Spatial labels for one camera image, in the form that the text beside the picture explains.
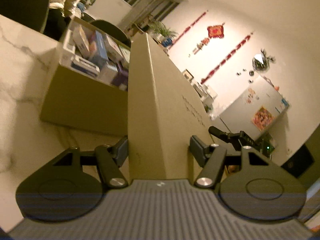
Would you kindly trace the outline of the large cardboard sorting box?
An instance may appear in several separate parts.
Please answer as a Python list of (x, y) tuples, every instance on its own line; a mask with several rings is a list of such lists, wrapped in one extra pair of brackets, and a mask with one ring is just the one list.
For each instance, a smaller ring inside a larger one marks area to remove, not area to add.
[(50, 62), (40, 119), (56, 125), (109, 135), (127, 135), (127, 91), (73, 67), (72, 39), (81, 26), (87, 36), (96, 27), (75, 17), (61, 37)]

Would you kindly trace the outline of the potted green plant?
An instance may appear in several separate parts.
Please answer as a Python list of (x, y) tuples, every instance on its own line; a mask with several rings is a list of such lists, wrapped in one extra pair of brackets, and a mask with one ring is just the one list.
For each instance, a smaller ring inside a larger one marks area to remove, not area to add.
[(164, 48), (173, 44), (177, 32), (166, 27), (162, 22), (153, 21), (149, 24), (150, 36), (159, 42)]

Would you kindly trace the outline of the red hanging wall ornament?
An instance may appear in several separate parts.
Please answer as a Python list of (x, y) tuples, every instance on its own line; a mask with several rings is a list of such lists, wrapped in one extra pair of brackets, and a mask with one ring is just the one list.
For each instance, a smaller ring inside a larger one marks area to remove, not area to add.
[(208, 38), (224, 38), (224, 23), (207, 27)]

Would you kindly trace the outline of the woman in white jacket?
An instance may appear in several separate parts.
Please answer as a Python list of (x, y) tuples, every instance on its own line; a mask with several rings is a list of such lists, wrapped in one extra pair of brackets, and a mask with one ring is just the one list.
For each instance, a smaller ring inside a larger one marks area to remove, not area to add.
[(49, 11), (43, 34), (58, 41), (71, 21), (80, 0), (49, 0)]

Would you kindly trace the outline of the white refrigerator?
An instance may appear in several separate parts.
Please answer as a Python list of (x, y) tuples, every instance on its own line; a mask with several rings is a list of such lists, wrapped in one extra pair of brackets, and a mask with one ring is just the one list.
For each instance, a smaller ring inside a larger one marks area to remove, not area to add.
[(258, 140), (289, 106), (275, 87), (259, 76), (219, 118), (230, 132), (244, 131), (253, 140)]

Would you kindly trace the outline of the blue medicine box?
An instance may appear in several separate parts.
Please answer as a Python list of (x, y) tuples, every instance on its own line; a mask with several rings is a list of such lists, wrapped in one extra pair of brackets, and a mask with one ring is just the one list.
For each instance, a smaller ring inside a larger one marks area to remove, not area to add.
[(97, 65), (99, 68), (103, 68), (108, 61), (108, 56), (103, 36), (97, 30), (94, 31), (89, 39), (89, 52), (89, 61)]

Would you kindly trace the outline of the purple medicine box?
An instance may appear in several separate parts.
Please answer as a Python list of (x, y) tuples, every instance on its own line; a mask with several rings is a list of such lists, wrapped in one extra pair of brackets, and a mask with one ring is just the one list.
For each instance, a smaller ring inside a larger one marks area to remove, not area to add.
[(118, 72), (111, 81), (111, 84), (120, 90), (128, 91), (129, 71), (123, 67), (121, 62), (117, 63), (117, 70)]

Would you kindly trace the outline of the cardboard box lid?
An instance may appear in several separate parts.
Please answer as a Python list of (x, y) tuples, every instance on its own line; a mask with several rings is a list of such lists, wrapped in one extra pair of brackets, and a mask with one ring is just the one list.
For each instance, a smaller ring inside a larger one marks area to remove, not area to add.
[(148, 35), (131, 46), (127, 132), (130, 179), (189, 179), (201, 172), (191, 136), (214, 143), (195, 89)]

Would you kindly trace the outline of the dark chair near woman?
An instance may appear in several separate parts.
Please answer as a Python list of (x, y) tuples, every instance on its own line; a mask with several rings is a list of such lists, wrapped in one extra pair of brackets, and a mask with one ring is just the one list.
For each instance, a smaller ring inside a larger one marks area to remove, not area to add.
[(43, 33), (49, 0), (1, 0), (1, 15), (34, 31)]

